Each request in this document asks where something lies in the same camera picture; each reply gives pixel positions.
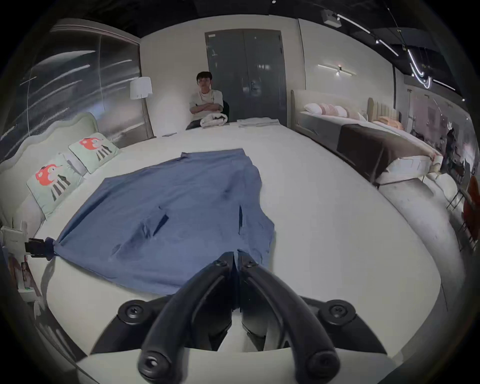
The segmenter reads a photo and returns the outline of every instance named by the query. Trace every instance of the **screw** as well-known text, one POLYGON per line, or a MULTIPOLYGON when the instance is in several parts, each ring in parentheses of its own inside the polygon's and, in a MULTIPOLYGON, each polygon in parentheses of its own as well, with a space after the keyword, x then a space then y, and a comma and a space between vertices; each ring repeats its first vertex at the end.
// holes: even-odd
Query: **screw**
POLYGON ((148 351, 140 360, 139 370, 145 376, 156 379, 168 373, 170 363, 161 353, 148 351))
POLYGON ((332 308, 330 308, 330 313, 333 315, 333 317, 338 319, 340 317, 344 317, 347 314, 347 310, 342 305, 334 305, 332 308))
POLYGON ((316 352, 307 360, 307 373, 315 379, 333 378, 339 369, 340 362, 332 351, 316 352))
POLYGON ((144 309, 140 305, 131 305, 127 308, 126 313, 131 319, 136 319, 140 317, 143 311, 144 309))

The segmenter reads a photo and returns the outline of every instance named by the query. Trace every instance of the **ceiling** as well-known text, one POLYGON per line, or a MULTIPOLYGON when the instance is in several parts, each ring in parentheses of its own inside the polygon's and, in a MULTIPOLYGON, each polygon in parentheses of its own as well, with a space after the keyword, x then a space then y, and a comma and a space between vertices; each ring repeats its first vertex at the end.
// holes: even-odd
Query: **ceiling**
POLYGON ((375 38, 343 21, 337 30, 368 45, 403 73, 410 74, 402 39, 412 49, 424 70, 457 89, 453 76, 422 23, 408 12, 399 0, 81 0, 65 17, 75 17, 107 24, 143 37, 171 25, 208 16, 227 14, 271 14, 300 18, 323 24, 321 10, 340 13, 372 31, 400 54, 396 57, 386 47, 375 44, 375 38), (389 6, 402 32, 387 9, 389 6))

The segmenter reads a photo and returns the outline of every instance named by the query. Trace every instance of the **beige bed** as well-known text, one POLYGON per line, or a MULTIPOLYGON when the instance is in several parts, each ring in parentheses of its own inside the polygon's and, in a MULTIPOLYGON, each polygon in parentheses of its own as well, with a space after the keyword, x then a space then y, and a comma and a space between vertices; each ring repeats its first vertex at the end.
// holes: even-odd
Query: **beige bed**
MULTIPOLYGON (((309 103, 339 105, 364 114, 362 106, 348 98, 307 90, 291 91, 291 127, 327 148, 370 182, 387 184, 426 175, 437 153, 426 143, 410 140, 408 133, 367 120, 314 115, 304 110, 309 103)), ((370 116, 398 117, 398 112, 373 103, 370 116)))

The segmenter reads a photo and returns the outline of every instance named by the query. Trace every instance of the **upholstered headboard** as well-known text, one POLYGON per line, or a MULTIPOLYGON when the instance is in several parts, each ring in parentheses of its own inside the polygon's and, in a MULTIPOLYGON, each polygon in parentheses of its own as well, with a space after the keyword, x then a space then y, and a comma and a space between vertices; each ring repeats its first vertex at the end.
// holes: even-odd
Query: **upholstered headboard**
POLYGON ((333 105, 340 105, 341 107, 348 108, 352 111, 357 111, 362 113, 362 110, 365 109, 361 107, 359 103, 354 100, 350 100, 346 97, 334 95, 330 93, 308 91, 305 89, 292 89, 290 92, 290 102, 291 102, 291 128, 295 129, 297 124, 296 115, 299 112, 305 110, 303 106, 309 103, 326 103, 333 105))
POLYGON ((15 155, 0 164, 0 214, 11 223, 17 208, 30 193, 26 182, 38 167, 68 146, 98 131, 95 117, 81 113, 70 121, 56 121, 40 135, 27 137, 15 155))
POLYGON ((367 105, 368 121, 378 120, 380 116, 387 116, 393 120, 398 120, 398 111, 390 108, 387 104, 379 103, 371 97, 368 99, 367 105))

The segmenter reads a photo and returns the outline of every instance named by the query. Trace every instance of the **person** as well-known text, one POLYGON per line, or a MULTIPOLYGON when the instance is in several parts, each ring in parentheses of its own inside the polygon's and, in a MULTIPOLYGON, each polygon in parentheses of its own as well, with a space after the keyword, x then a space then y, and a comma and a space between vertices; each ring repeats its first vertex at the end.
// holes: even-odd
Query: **person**
POLYGON ((187 126, 187 130, 200 127, 200 121, 208 114, 223 111, 223 95, 212 89, 211 72, 200 72, 197 75, 197 84, 199 90, 190 97, 192 122, 187 126))
POLYGON ((441 169, 443 171, 447 171, 449 168, 449 163, 453 163, 454 152, 458 155, 457 148, 455 147, 455 142, 455 130, 452 128, 447 133, 445 156, 441 166, 441 169))

